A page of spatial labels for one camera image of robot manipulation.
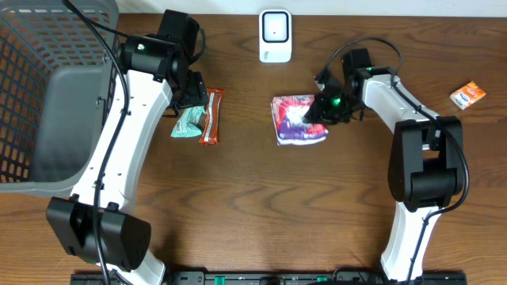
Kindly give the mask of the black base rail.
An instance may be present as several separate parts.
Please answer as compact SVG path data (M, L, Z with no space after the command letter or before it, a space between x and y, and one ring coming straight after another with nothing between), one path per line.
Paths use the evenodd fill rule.
M71 285L103 284L101 274L73 274ZM301 274L233 274L205 272L173 272L162 281L169 285L302 285L302 284L404 284L387 281L380 274L369 272L342 271L334 274L301 273ZM425 273L419 279L408 284L423 285L467 285L463 273Z

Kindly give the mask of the small orange snack packet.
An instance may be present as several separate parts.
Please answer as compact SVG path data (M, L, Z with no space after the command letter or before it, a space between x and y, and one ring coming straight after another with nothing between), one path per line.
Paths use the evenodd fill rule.
M470 81L466 85L463 85L451 93L449 98L460 109L464 110L473 105L476 101L482 99L485 95L485 91L483 91L474 81Z

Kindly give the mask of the brown orange candy bar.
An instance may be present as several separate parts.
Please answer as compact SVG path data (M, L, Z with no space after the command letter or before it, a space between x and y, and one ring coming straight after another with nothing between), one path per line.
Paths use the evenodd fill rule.
M215 145L219 143L219 108L222 99L225 97L223 89L207 89L208 106L206 108L206 120L202 136L199 139L200 145Z

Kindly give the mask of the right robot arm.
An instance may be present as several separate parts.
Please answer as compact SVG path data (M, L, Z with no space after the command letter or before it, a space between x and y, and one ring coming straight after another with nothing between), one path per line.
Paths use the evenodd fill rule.
M308 123L348 123L355 112L373 110L393 135L387 181L395 217L380 257L383 281L416 283L438 218L464 194L469 174L463 129L454 116L426 108L401 83L397 70L374 66L365 48L345 53L344 81L325 66L314 77L320 92L304 116Z

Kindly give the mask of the white barcode scanner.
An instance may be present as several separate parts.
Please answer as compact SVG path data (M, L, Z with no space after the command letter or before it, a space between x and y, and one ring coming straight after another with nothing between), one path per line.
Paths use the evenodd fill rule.
M258 18L259 59L287 63L292 58L292 15L285 9L265 9Z

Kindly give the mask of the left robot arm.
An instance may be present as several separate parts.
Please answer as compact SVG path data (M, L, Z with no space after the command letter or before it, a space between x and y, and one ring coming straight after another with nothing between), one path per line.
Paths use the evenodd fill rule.
M64 250L97 264L102 281L160 284L166 267L149 250L151 225L134 216L140 170L164 116L205 106L204 30L187 13L167 10L158 31L129 36L112 56L116 90L85 171L68 198L54 197L47 220Z

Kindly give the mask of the red purple snack bag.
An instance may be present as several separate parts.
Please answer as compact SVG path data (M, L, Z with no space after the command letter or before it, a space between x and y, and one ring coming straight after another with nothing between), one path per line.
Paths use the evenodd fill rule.
M271 112L279 146L306 146L327 138L328 129L320 123L305 123L304 116L314 101L314 95L274 97Z

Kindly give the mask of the teal white snack wrapper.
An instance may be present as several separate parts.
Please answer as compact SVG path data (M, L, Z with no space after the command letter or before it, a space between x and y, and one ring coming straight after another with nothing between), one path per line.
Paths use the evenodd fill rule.
M183 114L175 123L171 137L192 138L201 136L203 131L201 130L199 123L203 114L205 114L204 106L187 108L183 111Z

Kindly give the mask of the grey plastic mesh basket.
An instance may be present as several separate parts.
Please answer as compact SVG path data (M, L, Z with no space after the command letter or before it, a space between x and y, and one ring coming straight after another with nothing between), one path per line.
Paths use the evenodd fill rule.
M115 89L114 1L1 4L1 190L68 196Z

